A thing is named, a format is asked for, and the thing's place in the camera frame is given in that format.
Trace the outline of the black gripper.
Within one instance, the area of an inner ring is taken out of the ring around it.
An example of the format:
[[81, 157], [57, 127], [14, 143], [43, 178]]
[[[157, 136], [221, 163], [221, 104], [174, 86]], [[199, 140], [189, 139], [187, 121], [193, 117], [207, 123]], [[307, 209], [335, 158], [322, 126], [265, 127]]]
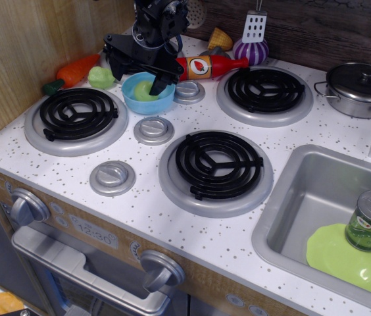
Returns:
[[[129, 57], [157, 69], [157, 74], [151, 86], [149, 95], [156, 96], [165, 88], [176, 83], [184, 68], [176, 61], [176, 57], [171, 55], [165, 47], [149, 48], [142, 46], [132, 35], [107, 34], [104, 36], [104, 47], [110, 51], [119, 51]], [[123, 75], [129, 72], [132, 60], [123, 55], [108, 53], [108, 61], [112, 75], [120, 81]]]

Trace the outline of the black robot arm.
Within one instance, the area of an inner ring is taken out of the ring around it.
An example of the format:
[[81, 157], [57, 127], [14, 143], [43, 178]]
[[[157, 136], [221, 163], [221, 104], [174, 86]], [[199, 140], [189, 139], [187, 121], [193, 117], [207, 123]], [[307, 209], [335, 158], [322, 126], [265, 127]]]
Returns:
[[107, 34], [103, 52], [112, 75], [121, 80], [131, 68], [155, 76], [150, 95], [178, 83], [184, 67], [176, 60], [187, 30], [187, 1], [135, 1], [136, 21], [130, 35]]

